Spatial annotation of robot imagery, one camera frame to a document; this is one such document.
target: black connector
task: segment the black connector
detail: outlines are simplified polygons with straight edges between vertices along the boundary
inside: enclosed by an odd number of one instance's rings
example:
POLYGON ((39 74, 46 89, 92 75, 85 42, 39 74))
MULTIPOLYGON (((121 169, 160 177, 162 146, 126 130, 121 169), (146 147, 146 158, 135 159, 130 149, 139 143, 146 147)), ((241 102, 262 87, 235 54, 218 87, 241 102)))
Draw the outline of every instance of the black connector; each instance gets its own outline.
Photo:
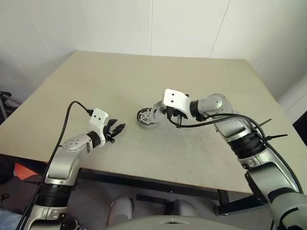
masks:
POLYGON ((166 107, 166 116, 168 119, 171 119, 172 116, 174 115, 174 108, 173 107, 166 107))
POLYGON ((95 148, 96 146, 100 145, 101 139, 100 139, 99 135, 96 132, 91 131, 91 132, 87 133, 87 135, 92 140, 93 148, 95 148))
POLYGON ((191 113, 192 117, 197 117, 197 116, 200 115, 200 113, 198 111, 198 100, 192 101, 190 103, 190 113, 191 113))
POLYGON ((94 110, 93 109, 87 109, 86 112, 88 113, 89 116, 92 116, 94 110))

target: metal table leg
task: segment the metal table leg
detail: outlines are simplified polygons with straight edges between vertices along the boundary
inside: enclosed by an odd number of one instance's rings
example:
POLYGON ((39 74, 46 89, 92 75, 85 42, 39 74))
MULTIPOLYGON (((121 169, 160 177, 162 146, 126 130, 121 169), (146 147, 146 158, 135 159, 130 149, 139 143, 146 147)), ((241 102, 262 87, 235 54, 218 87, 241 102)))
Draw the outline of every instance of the metal table leg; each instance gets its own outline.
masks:
POLYGON ((220 205, 228 204, 229 203, 229 197, 228 197, 228 192, 226 190, 217 190, 217 193, 220 196, 219 202, 220 205))
POLYGON ((228 216, 230 214, 236 214, 247 210, 255 210, 263 207, 265 207, 265 205, 260 203, 254 195, 251 195, 240 200, 220 204, 219 206, 215 207, 214 212, 217 216, 228 216))
POLYGON ((8 118, 8 114, 5 111, 5 107, 4 107, 4 104, 3 104, 1 97, 0 97, 0 108, 1 108, 4 119, 6 120, 8 118))

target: robotic arm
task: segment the robotic arm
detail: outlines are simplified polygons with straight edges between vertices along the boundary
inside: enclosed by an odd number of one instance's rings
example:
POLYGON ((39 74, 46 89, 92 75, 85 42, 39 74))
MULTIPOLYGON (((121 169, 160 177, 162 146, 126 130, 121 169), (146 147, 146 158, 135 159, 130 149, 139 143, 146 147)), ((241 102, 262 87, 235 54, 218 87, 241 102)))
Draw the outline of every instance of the robotic arm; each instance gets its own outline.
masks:
POLYGON ((238 161, 247 170, 245 178, 259 201, 268 203, 279 230, 307 229, 307 198, 300 191, 295 175, 286 162, 271 147, 260 126, 252 119, 239 115, 221 94, 192 101, 187 94, 166 89, 163 100, 152 109, 138 112, 143 128, 157 127, 163 119, 180 127, 199 127, 202 124, 182 125, 182 118, 214 124, 230 145, 238 161))
POLYGON ((113 143, 114 136, 119 134, 125 124, 118 125, 106 112, 94 109, 90 119, 90 132, 68 139, 53 158, 37 199, 26 221, 25 230, 35 229, 68 229, 61 220, 68 211, 67 203, 74 188, 82 161, 86 160, 91 151, 102 147, 106 142, 113 143))

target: floor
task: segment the floor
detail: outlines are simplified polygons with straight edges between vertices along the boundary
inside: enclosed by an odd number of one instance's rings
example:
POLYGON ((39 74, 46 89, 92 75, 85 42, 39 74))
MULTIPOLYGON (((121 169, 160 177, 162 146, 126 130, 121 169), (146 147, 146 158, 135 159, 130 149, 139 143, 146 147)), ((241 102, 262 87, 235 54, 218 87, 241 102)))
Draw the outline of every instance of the floor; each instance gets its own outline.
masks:
MULTIPOLYGON (((1 205, 9 210, 21 212, 35 191, 35 188, 36 185, 25 183, 14 177, 6 184, 0 185, 0 195, 3 193, 10 195, 9 198, 3 200, 1 205)), ((268 230, 272 220, 272 216, 266 207, 227 217, 217 217, 213 213, 216 202, 208 199, 85 180, 78 181, 78 187, 71 195, 69 216, 78 219, 82 226, 88 230, 104 229, 111 202, 121 194, 129 195, 134 199, 136 194, 166 198, 171 201, 184 199, 193 203, 203 218, 245 230, 268 230)), ((230 200, 236 200, 245 196, 247 195, 234 192, 229 193, 230 200)), ((162 215, 164 212, 163 205, 143 201, 134 201, 134 204, 135 217, 162 215)))

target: red object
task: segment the red object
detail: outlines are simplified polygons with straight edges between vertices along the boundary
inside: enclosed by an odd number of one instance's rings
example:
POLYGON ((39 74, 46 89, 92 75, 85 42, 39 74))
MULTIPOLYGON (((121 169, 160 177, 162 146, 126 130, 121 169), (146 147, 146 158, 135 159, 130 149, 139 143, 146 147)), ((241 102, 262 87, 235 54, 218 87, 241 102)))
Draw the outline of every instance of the red object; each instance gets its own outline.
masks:
POLYGON ((19 177, 19 179, 24 180, 30 176, 37 175, 37 173, 22 166, 21 164, 15 163, 15 175, 19 177))

